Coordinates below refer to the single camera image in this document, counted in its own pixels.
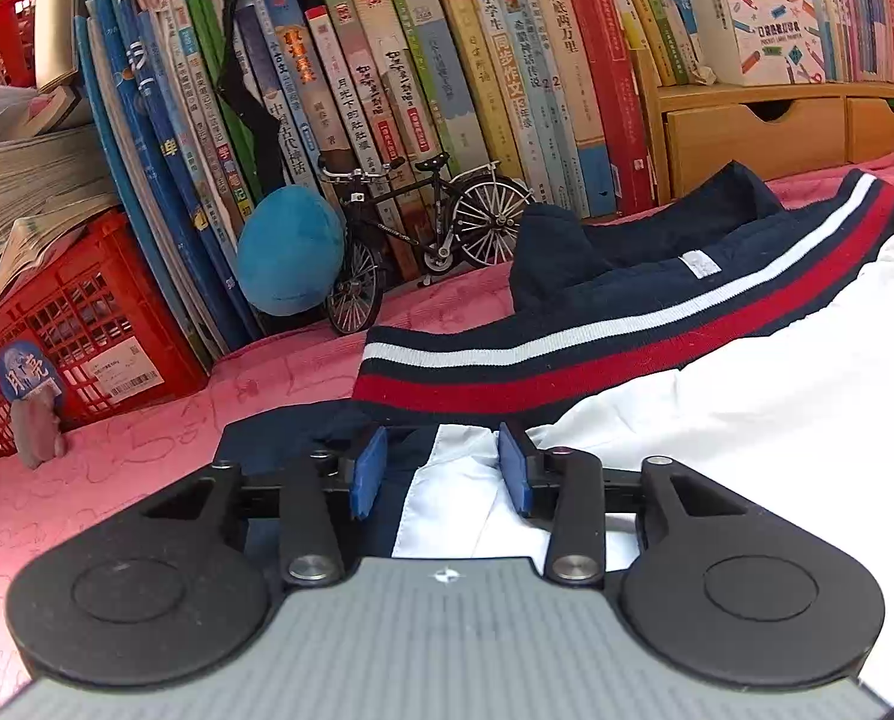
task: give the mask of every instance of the white garment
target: white garment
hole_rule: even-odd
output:
[[[894,703],[894,235],[821,311],[589,397],[530,436],[615,469],[669,455],[856,557],[887,605],[862,679]],[[636,554],[629,522],[618,519],[610,569]],[[540,567],[547,541],[513,511],[496,435],[441,427],[407,493],[393,554],[529,555]]]

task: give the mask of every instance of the silver bolt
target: silver bolt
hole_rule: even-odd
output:
[[[324,581],[333,579],[338,570],[334,561],[326,555],[302,555],[290,562],[287,573],[302,581]]]
[[[585,581],[597,574],[597,562],[587,555],[564,555],[554,561],[554,574],[566,581]]]

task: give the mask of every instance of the blue ball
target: blue ball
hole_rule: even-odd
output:
[[[342,261],[340,213],[309,189],[281,187],[244,223],[237,278],[253,306],[290,317],[323,302]]]

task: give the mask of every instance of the bicycle's rear wheel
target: bicycle's rear wheel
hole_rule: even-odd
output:
[[[530,194],[503,175],[474,176],[460,191],[451,220],[463,258],[475,268],[511,261]]]
[[[324,300],[327,319],[341,336],[367,330],[376,322],[386,281],[376,248],[359,238],[351,238],[347,245],[349,256]]]

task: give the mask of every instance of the blue round sticker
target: blue round sticker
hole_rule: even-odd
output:
[[[30,341],[12,341],[0,350],[0,385],[8,401],[21,400],[38,389],[63,394],[60,375],[40,347]]]

